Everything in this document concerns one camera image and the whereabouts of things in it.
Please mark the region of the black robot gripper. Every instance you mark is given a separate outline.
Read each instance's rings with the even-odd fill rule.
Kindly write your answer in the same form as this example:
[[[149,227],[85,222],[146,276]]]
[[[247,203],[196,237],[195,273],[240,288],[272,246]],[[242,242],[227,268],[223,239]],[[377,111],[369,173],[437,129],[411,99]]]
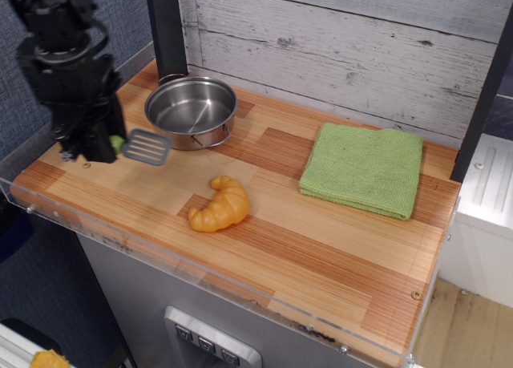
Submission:
[[[64,161],[85,156],[111,164],[111,137],[126,138],[115,94],[120,77],[104,53],[107,28],[94,0],[7,0],[28,35],[16,59],[34,96],[52,114],[52,135]]]

